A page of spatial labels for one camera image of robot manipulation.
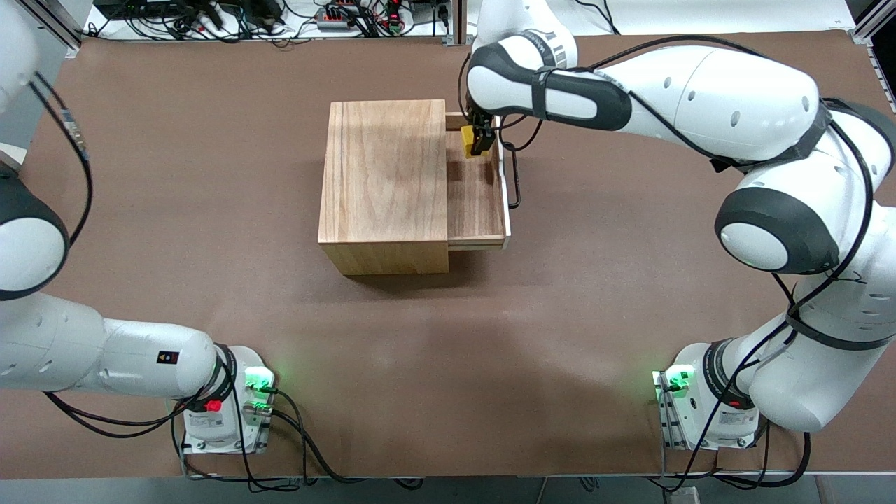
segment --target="table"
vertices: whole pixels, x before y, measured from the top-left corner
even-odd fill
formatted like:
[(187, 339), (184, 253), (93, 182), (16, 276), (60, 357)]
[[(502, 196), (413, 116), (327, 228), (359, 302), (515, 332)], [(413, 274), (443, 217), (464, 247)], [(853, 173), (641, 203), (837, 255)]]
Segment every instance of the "table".
[[(810, 73), (825, 95), (889, 110), (866, 48), (846, 33), (730, 38)], [(581, 62), (646, 39), (581, 39)], [(255, 348), (343, 474), (655, 474), (650, 372), (785, 306), (767, 274), (714, 236), (734, 170), (716, 175), (668, 143), (545, 125), (521, 153), (507, 250), (453, 256), (446, 275), (349, 279), (315, 243), (330, 102), (444, 98), (454, 109), (467, 51), (423, 39), (289, 52), (88, 40), (58, 89), (88, 141), (96, 203), (46, 292)], [(82, 175), (46, 117), (26, 173), (73, 222)], [(877, 196), (896, 203), (896, 183)], [(890, 351), (814, 437), (811, 470), (896, 470), (896, 440), (866, 435), (892, 426), (894, 369)], [(118, 417), (164, 414), (159, 400), (65, 397)], [(103, 439), (39, 393), (0, 400), (4, 478), (179, 474), (164, 430)], [(770, 467), (793, 467), (797, 438), (776, 439)], [(282, 430), (252, 462), (258, 474), (298, 473)], [(241, 471), (238, 457), (195, 463)]]

